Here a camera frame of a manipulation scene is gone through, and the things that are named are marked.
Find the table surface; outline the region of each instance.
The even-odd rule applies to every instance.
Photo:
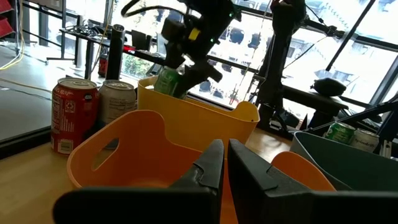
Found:
[[[256,129],[246,146],[267,161],[288,151],[290,141]],[[0,223],[53,223],[52,207],[71,191],[67,157],[51,151],[50,144],[0,161]]]

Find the green soda can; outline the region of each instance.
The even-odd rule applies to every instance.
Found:
[[[354,136],[355,128],[341,122],[335,122],[332,124],[325,135],[325,138],[340,142],[343,144],[349,144]]]
[[[180,81],[180,74],[176,69],[164,66],[159,72],[154,90],[169,96],[173,96],[173,92],[177,83]]]

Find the tree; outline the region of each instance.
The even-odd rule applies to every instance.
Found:
[[[132,55],[124,54],[122,72],[140,79],[146,78],[146,73],[152,65],[152,62],[134,57]]]

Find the can lid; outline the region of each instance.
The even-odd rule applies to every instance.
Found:
[[[367,130],[363,130],[363,129],[361,129],[361,128],[358,128],[357,131],[358,131],[359,133],[366,134],[366,135],[371,136],[371,137],[374,137],[374,138],[379,138],[379,136],[378,136],[377,134],[374,134],[374,133],[372,133],[372,132],[370,132],[370,131],[367,131]]]
[[[133,90],[134,86],[119,80],[106,80],[103,85],[116,90]]]
[[[355,128],[354,127],[352,127],[351,125],[348,125],[348,124],[346,124],[346,123],[342,123],[342,122],[337,122],[339,125],[341,125],[341,126],[343,126],[343,127],[345,127],[345,128],[349,128],[349,129],[352,129],[352,130],[354,130],[355,131]]]
[[[95,82],[82,78],[61,78],[58,80],[58,84],[76,90],[90,90],[97,87]]]

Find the red object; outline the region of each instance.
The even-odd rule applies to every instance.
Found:
[[[106,69],[108,68],[108,56],[107,55],[101,55],[99,56],[99,69],[98,69],[98,74],[105,78],[106,76]]]
[[[0,14],[13,10],[8,0],[0,0]]]
[[[14,32],[6,17],[0,16],[0,38]]]
[[[128,45],[125,45],[123,47],[123,52],[125,52],[125,53],[128,53],[130,51],[135,51],[135,50],[136,50],[136,47],[131,47],[131,46],[128,46]]]
[[[94,126],[99,93],[96,84],[79,78],[61,78],[52,92],[51,146],[69,155]]]

